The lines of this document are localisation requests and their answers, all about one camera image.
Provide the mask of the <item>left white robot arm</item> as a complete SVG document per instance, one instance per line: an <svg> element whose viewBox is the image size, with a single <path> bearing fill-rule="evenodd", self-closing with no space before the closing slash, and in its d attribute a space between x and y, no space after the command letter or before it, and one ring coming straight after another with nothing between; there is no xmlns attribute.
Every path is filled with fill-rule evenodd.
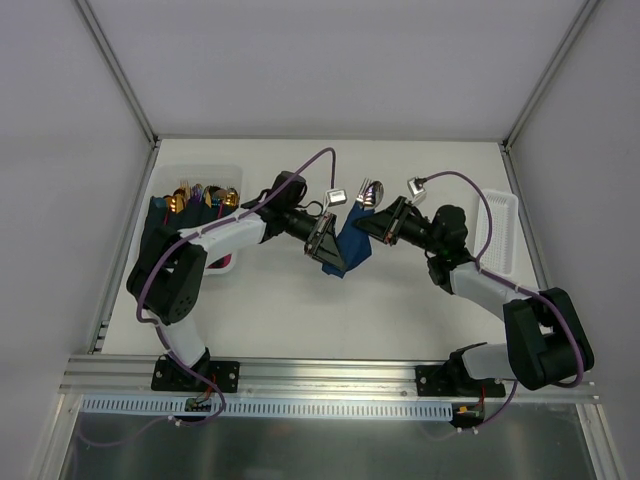
<svg viewBox="0 0 640 480"><path fill-rule="evenodd" d="M331 209L345 204L347 194L329 189L320 213L312 215L300 205L306 191L304 178L283 171L271 188L226 217L182 230L163 225L148 237L126 289L136 300L138 321L152 325L165 348L167 379L188 390L203 390L212 379L209 350L191 312L205 271L215 261L286 233L302 242L305 255L345 271Z"/></svg>

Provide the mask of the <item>blue paper napkin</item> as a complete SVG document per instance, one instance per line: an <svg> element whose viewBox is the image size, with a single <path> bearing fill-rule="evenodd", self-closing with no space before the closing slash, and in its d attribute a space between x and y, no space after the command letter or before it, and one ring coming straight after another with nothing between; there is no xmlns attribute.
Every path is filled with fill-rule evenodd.
<svg viewBox="0 0 640 480"><path fill-rule="evenodd" d="M339 270L328 264L323 264L321 270L327 275L343 278L347 272L358 268L371 255L371 241L368 234L355 226L360 219L369 218L374 210L365 210L359 203L355 203L345 220L345 223L337 236L337 244L345 261L346 269Z"/></svg>

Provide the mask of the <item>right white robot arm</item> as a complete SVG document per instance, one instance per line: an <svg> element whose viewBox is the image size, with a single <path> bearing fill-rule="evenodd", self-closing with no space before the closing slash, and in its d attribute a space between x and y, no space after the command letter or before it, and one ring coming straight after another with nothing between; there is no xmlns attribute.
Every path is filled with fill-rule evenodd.
<svg viewBox="0 0 640 480"><path fill-rule="evenodd" d="M357 229L387 245L403 240L421 249L432 282L466 299L504 324L505 342L475 344L452 352L444 379L459 395L483 381L516 381L534 391L572 388L595 364L595 355L569 294L561 288L531 290L479 265L466 247L462 208L440 207L433 219L404 198L356 220Z"/></svg>

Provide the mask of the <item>fork with pink handle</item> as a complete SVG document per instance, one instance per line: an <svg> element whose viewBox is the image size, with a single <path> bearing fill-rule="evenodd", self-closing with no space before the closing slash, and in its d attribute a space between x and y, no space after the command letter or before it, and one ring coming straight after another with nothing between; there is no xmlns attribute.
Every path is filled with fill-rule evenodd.
<svg viewBox="0 0 640 480"><path fill-rule="evenodd" d="M356 203L362 208L368 208L371 206L371 192L370 192L371 180L365 178L356 195Z"/></svg>

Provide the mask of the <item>spoon with green handle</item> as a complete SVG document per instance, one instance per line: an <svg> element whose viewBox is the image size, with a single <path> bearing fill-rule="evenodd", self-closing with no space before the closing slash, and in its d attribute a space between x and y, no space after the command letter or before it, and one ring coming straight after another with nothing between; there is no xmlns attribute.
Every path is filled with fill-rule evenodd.
<svg viewBox="0 0 640 480"><path fill-rule="evenodd" d="M384 197L384 186L378 181L371 181L365 188L362 196L362 208L365 211L375 210Z"/></svg>

